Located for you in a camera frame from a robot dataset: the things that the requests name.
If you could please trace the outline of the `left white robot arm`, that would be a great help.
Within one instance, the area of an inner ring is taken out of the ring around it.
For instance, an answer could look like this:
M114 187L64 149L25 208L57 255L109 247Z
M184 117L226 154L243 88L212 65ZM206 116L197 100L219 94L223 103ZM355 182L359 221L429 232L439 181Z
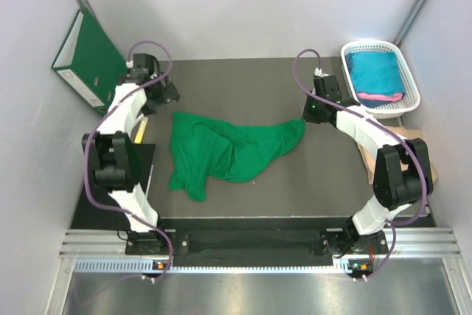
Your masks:
M114 100L98 126L83 137L84 189L96 208L126 216L128 244L153 254L173 253L170 238L158 228L159 214L141 185L141 163L130 135L139 115L155 105L178 100L178 92L152 55L134 54L115 88Z

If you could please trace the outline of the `green t shirt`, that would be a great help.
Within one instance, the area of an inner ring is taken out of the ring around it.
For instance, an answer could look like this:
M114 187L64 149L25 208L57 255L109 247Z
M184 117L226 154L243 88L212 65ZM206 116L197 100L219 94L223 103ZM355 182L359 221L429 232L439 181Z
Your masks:
M183 190L191 201L206 201L208 178L248 182L290 153L304 135L301 119L277 125L233 125L178 111L170 134L173 172L168 189Z

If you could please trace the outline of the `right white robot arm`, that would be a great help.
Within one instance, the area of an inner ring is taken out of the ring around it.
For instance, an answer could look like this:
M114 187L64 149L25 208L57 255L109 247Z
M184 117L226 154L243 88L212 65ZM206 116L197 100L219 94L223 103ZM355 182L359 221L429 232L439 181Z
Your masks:
M399 212L426 203L434 189L427 144L396 134L354 99L344 98L335 76L314 76L302 118L309 123L330 123L375 160L373 195L347 219L341 236L343 253L364 251Z

